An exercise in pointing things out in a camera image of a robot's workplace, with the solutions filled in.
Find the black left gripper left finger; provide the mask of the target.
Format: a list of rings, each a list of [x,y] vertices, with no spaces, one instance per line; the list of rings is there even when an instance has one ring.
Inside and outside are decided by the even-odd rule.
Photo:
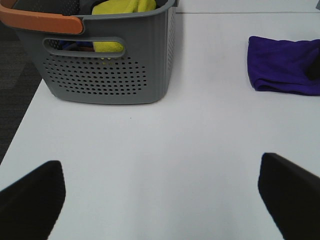
[[[62,164],[50,160],[0,192],[0,238],[47,240],[66,198]]]

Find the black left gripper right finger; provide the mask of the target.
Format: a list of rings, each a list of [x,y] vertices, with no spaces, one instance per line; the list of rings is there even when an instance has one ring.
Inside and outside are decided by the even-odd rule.
[[[276,153],[261,157],[258,192],[285,240],[320,238],[320,178]]]

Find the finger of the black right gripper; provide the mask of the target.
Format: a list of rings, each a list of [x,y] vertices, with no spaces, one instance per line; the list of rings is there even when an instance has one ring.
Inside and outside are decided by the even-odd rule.
[[[306,71],[308,79],[315,81],[320,78],[320,57],[318,56]]]

